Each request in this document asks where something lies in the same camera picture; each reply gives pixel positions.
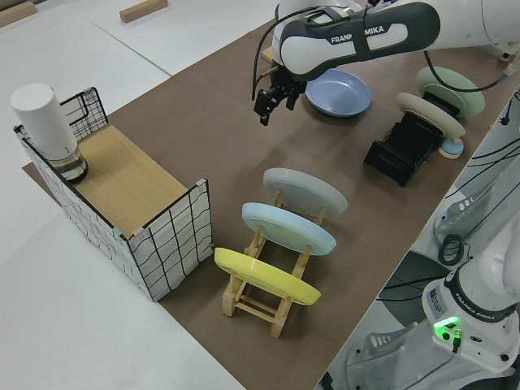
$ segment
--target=black wire grid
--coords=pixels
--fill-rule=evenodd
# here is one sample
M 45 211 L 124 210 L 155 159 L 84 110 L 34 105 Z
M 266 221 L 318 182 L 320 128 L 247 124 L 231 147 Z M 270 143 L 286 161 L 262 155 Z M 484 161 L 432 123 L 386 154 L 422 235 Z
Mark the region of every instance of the black wire grid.
M 78 141 L 108 124 L 95 88 L 67 99 L 62 108 Z M 207 180 L 197 182 L 142 229 L 125 237 L 43 158 L 23 126 L 15 133 L 68 218 L 152 301 L 176 288 L 213 253 Z

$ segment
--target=cream plate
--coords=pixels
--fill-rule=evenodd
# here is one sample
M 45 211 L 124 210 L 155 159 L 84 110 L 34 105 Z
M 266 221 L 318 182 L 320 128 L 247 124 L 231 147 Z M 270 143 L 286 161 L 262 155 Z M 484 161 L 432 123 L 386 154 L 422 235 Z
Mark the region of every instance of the cream plate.
M 452 116 L 420 97 L 398 93 L 397 104 L 403 112 L 410 112 L 438 128 L 446 138 L 460 138 L 466 130 Z
M 263 183 L 289 209 L 311 216 L 327 209 L 326 217 L 337 217 L 347 209 L 347 199 L 329 183 L 312 175 L 288 168 L 271 168 L 264 172 Z

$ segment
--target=brown table mat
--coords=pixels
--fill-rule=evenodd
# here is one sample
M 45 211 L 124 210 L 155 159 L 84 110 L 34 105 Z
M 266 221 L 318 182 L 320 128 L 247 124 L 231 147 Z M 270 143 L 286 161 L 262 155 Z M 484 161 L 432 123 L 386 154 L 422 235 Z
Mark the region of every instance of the brown table mat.
M 346 214 L 323 224 L 336 238 L 336 249 L 311 258 L 303 277 L 323 296 L 310 307 L 294 305 L 279 340 L 268 336 L 268 323 L 259 318 L 241 310 L 234 318 L 221 313 L 228 274 L 211 259 L 160 301 L 249 390 L 312 389 L 513 95 L 518 78 L 486 91 L 486 110 L 462 121 L 467 134 L 461 158 L 433 153 L 401 188 L 363 159 L 372 141 L 383 140 L 401 120 L 397 93 L 418 94 L 415 76 L 426 66 L 423 55 L 343 66 L 372 92 L 370 107 L 357 117 L 323 115 L 302 96 L 293 112 L 280 106 L 263 127 L 250 99 L 263 31 L 265 26 L 194 64 L 109 119 L 180 182 L 209 179 L 215 246 L 241 251 L 249 244 L 253 232 L 241 220 L 241 206 L 271 202 L 262 184 L 268 168 L 304 171 L 348 198 Z M 431 56 L 435 65 L 477 85 L 495 80 L 504 66 L 491 48 Z M 261 60 L 259 71 L 267 68 Z M 266 246 L 262 258 L 287 270 L 296 259 L 274 245 Z

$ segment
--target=green indicator light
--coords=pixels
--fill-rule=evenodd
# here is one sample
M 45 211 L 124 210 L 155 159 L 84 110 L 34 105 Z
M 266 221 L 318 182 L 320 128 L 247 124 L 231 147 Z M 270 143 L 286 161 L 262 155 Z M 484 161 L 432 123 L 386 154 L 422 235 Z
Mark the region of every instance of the green indicator light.
M 458 317 L 448 317 L 447 319 L 443 319 L 442 321 L 439 321 L 438 323 L 433 324 L 433 329 L 435 331 L 435 334 L 440 339 L 443 338 L 443 334 L 453 327 L 456 327 L 461 322 L 461 319 Z

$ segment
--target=white cylinder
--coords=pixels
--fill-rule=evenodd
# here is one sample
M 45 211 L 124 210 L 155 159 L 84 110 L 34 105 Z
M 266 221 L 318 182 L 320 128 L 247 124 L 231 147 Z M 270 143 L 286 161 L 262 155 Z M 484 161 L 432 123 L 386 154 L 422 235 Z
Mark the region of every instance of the white cylinder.
M 11 105 L 43 157 L 63 160 L 75 152 L 77 141 L 51 87 L 24 85 L 12 94 Z

